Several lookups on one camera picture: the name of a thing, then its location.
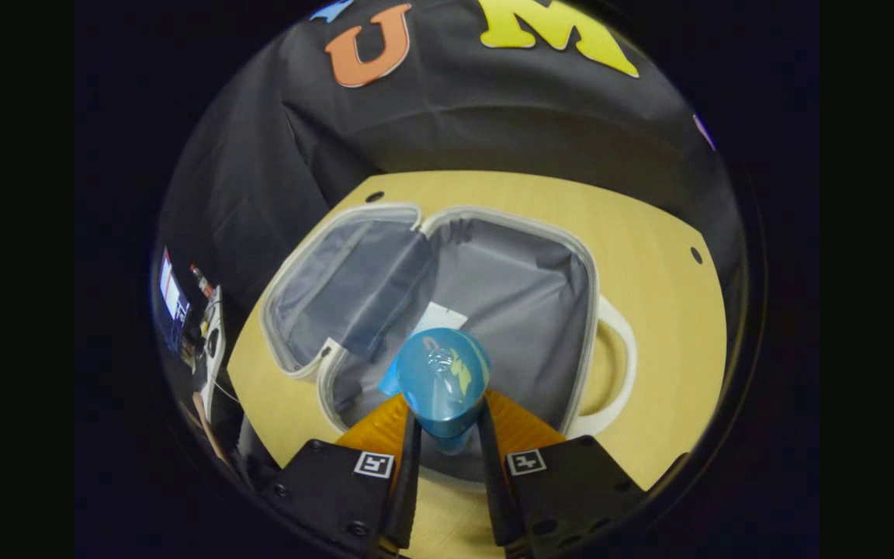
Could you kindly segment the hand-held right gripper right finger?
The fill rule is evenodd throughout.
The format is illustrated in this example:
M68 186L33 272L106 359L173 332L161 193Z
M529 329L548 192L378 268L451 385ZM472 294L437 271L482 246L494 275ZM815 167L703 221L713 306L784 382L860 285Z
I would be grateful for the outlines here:
M646 498L593 436L562 435L500 392L487 391L476 427L494 542L508 558L584 558Z

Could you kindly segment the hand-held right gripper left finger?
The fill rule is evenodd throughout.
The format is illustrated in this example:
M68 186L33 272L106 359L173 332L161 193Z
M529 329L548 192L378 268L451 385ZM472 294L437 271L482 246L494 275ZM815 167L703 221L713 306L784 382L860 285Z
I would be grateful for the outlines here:
M421 428L397 395L271 477L271 509L324 558L397 558L418 507Z

